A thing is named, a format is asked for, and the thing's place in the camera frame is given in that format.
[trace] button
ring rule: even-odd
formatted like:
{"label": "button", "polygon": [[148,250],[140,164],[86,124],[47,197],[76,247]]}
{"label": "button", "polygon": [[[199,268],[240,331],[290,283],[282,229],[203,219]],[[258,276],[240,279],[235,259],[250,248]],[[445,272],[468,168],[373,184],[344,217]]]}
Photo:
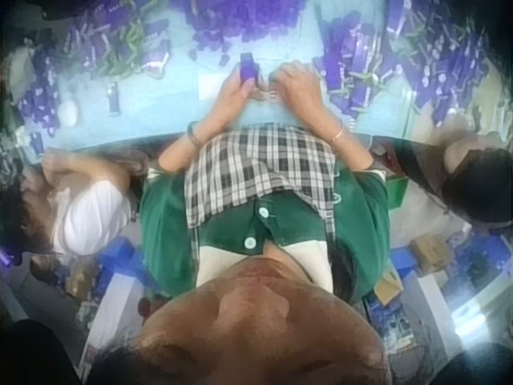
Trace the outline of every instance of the button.
{"label": "button", "polygon": [[263,217],[263,218],[269,218],[269,211],[265,208],[265,207],[260,207],[258,209],[258,213]]}
{"label": "button", "polygon": [[246,249],[254,249],[257,246],[257,240],[255,238],[249,237],[244,241],[244,247]]}

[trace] nose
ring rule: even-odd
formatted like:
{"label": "nose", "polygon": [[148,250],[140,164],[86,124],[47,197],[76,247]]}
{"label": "nose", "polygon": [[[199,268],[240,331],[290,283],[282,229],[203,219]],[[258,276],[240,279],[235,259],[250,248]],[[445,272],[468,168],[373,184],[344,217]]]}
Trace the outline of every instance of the nose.
{"label": "nose", "polygon": [[231,332],[247,327],[253,332],[283,331],[289,301],[259,282],[245,283],[222,297],[216,326]]}

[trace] bracelet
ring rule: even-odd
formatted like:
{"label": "bracelet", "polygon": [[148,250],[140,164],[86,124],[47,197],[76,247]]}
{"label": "bracelet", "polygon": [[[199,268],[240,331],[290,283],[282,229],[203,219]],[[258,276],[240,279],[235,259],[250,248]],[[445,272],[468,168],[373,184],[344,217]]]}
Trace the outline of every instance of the bracelet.
{"label": "bracelet", "polygon": [[192,122],[187,127],[187,137],[191,141],[192,144],[194,144],[194,147],[199,151],[203,147],[200,140],[196,138],[196,135],[194,135],[194,131],[192,130],[192,126],[198,122]]}
{"label": "bracelet", "polygon": [[331,140],[329,141],[329,144],[330,145],[333,145],[333,143],[335,143],[335,140],[337,140],[338,138],[340,138],[342,136],[342,134],[344,133],[344,131],[341,129],[338,134],[336,134],[333,138],[331,138]]}

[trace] hand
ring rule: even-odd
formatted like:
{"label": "hand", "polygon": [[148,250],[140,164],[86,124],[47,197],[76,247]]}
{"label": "hand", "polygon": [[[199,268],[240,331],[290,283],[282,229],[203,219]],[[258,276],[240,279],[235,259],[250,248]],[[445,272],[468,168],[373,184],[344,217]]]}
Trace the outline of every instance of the hand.
{"label": "hand", "polygon": [[254,89],[255,79],[248,79],[244,84],[240,82],[240,64],[237,64],[224,81],[214,107],[205,119],[222,131],[244,110]]}
{"label": "hand", "polygon": [[49,148],[42,155],[42,169],[46,172],[65,172],[69,169],[72,152]]}
{"label": "hand", "polygon": [[311,66],[298,61],[283,63],[271,74],[270,83],[283,103],[314,131],[329,116],[322,102],[319,78]]}

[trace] packaging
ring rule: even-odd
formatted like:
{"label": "packaging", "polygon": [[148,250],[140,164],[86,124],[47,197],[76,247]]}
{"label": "packaging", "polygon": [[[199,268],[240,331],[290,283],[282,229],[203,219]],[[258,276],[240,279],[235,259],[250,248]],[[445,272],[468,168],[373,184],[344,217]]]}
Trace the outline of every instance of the packaging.
{"label": "packaging", "polygon": [[410,243],[421,276],[436,273],[454,260],[454,252],[438,235],[424,234]]}

